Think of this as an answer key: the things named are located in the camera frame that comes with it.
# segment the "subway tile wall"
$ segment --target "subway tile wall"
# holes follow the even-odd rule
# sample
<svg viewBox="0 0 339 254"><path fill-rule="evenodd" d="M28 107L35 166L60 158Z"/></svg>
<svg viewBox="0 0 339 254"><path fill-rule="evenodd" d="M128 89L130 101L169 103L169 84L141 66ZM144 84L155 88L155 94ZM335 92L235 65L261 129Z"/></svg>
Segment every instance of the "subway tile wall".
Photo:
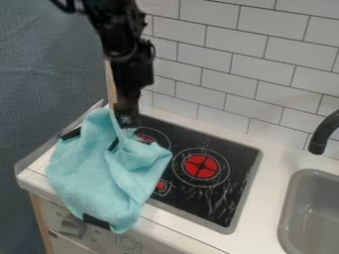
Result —
<svg viewBox="0 0 339 254"><path fill-rule="evenodd" d="M297 149L339 108L339 1L138 3L158 52L142 103Z"/></svg>

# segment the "black stovetop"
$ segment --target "black stovetop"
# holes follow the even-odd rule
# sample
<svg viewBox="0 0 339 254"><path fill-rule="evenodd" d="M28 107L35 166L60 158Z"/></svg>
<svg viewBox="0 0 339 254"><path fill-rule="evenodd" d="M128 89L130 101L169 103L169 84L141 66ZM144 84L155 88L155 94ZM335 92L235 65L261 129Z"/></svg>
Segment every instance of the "black stovetop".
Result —
<svg viewBox="0 0 339 254"><path fill-rule="evenodd" d="M141 139L173 154L151 204L218 231L229 228L260 151L146 116L142 125Z"/></svg>

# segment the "white countertop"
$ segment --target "white countertop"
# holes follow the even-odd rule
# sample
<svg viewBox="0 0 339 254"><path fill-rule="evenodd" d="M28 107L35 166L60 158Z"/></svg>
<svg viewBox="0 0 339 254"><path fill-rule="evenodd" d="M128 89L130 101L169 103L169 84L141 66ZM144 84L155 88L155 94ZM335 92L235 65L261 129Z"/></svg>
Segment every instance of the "white countertop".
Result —
<svg viewBox="0 0 339 254"><path fill-rule="evenodd" d="M313 156L262 138L217 128L151 107L142 113L186 128L249 145L262 150L264 157L250 189L239 223L233 234L224 235L174 214L145 204L141 218L132 229L192 254L284 254L277 227L290 176L303 169L339 175L339 161ZM17 176L20 186L42 197L62 203L45 173L53 148Z"/></svg>

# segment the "black faucet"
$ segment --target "black faucet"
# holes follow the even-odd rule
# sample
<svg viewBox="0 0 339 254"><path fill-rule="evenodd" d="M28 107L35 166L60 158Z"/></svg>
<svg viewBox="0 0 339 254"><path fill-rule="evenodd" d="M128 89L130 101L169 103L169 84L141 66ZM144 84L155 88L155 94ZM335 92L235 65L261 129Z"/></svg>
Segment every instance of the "black faucet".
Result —
<svg viewBox="0 0 339 254"><path fill-rule="evenodd" d="M339 109L326 117L316 128L308 145L308 151L314 155L322 155L325 151L327 140L339 128Z"/></svg>

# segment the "sink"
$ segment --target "sink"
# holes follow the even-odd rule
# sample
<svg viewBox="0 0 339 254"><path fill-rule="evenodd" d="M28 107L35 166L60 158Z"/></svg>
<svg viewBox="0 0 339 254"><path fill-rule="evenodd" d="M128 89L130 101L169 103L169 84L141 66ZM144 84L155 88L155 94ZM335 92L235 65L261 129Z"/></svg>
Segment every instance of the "sink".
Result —
<svg viewBox="0 0 339 254"><path fill-rule="evenodd" d="M278 238L287 254L338 254L339 177L316 170L295 173Z"/></svg>

